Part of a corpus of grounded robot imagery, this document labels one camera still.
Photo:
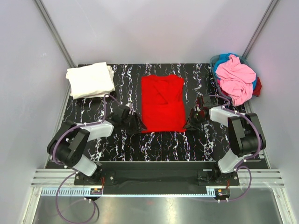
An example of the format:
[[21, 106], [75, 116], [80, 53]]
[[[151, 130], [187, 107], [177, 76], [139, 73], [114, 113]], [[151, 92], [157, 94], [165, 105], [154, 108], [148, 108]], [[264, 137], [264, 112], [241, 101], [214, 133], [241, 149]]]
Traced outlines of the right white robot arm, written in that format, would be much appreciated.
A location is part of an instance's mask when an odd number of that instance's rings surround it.
[[231, 101], [223, 96], [200, 96], [191, 109], [184, 129], [195, 131], [201, 123], [213, 121], [228, 128], [229, 150], [219, 159], [212, 173], [203, 181], [223, 185], [247, 160], [257, 156], [266, 147], [266, 139], [255, 113], [240, 113], [228, 109]]

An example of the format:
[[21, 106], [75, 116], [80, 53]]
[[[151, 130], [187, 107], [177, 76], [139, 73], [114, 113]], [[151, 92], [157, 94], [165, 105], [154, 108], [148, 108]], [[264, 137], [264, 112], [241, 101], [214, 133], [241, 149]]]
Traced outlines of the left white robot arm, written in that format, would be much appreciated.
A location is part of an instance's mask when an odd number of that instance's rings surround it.
[[82, 173], [89, 184], [95, 185], [101, 179], [101, 165], [84, 155], [85, 147], [92, 140], [111, 136], [117, 128], [125, 130], [128, 135], [141, 133], [147, 129], [139, 115], [132, 111], [131, 104], [119, 105], [98, 122], [62, 123], [48, 144], [47, 153], [57, 163]]

